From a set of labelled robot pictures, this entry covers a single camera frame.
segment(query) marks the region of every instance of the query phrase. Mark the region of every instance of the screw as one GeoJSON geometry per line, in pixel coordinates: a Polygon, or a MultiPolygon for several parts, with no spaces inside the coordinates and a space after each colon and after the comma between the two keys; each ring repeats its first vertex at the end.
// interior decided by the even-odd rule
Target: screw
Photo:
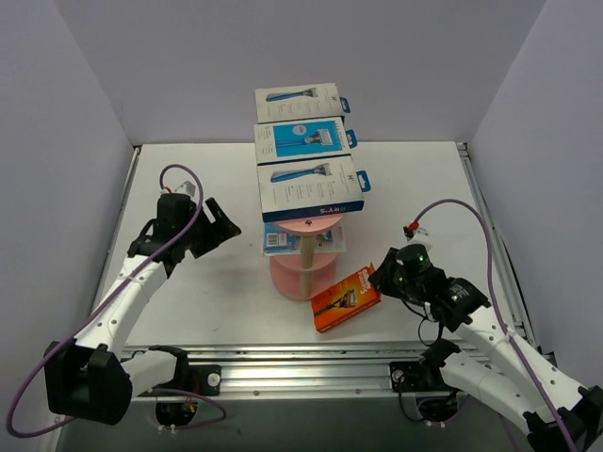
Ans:
{"type": "Polygon", "coordinates": [[[210,385],[212,388],[218,387],[220,381],[220,375],[216,374],[215,372],[207,376],[207,384],[210,385]]]}
{"type": "Polygon", "coordinates": [[[397,381],[398,383],[402,383],[404,381],[404,372],[399,369],[396,369],[392,372],[392,380],[397,381]]]}

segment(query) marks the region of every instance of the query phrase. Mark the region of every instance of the barcode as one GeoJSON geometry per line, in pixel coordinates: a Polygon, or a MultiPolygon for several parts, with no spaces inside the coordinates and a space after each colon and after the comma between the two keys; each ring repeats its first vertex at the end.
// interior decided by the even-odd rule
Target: barcode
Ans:
{"type": "Polygon", "coordinates": [[[279,235],[278,234],[266,234],[267,247],[278,247],[279,246],[279,235]]]}

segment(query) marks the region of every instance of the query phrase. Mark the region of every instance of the pink round platform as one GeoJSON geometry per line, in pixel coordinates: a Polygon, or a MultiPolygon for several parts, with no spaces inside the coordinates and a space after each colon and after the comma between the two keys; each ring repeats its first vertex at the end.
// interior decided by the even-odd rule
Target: pink round platform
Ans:
{"type": "MultiPolygon", "coordinates": [[[[310,236],[326,233],[341,219],[343,214],[327,215],[278,221],[276,226],[286,233],[298,236],[310,236]]],[[[335,280],[337,253],[314,253],[312,266],[305,268],[302,257],[272,256],[270,257],[270,277],[274,286],[289,299],[303,300],[319,294],[333,285],[335,280]]]]}

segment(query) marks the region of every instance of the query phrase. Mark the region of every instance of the box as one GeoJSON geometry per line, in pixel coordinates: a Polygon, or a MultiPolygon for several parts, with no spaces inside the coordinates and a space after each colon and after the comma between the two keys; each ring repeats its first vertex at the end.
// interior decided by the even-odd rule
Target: box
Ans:
{"type": "MultiPolygon", "coordinates": [[[[300,238],[279,229],[274,223],[264,224],[264,255],[287,256],[301,254],[300,238]]],[[[317,235],[315,253],[345,252],[346,236],[343,227],[335,226],[330,231],[317,235]]]]}
{"type": "Polygon", "coordinates": [[[381,301],[380,293],[368,282],[374,271],[372,264],[365,266],[312,298],[318,332],[328,331],[381,301]]]}
{"type": "Polygon", "coordinates": [[[259,124],[253,131],[258,165],[345,155],[356,144],[341,118],[259,124]]]}
{"type": "Polygon", "coordinates": [[[255,107],[260,124],[343,117],[350,112],[347,99],[339,97],[335,83],[256,89],[255,107]]]}
{"type": "Polygon", "coordinates": [[[350,155],[257,167],[265,223],[362,210],[363,189],[350,155]]]}

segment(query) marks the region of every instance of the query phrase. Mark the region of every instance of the gray floor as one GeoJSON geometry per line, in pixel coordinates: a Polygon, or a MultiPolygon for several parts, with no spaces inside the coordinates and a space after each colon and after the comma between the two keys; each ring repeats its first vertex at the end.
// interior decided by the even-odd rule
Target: gray floor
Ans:
{"type": "MultiPolygon", "coordinates": [[[[307,400],[229,402],[220,424],[158,434],[145,420],[153,405],[133,404],[115,427],[75,421],[65,428],[58,452],[96,451],[513,451],[497,415],[471,399],[446,428],[427,428],[402,416],[397,400],[307,400]]],[[[211,407],[200,411],[215,415],[211,407]]],[[[531,450],[513,428],[521,450],[531,450]]]]}

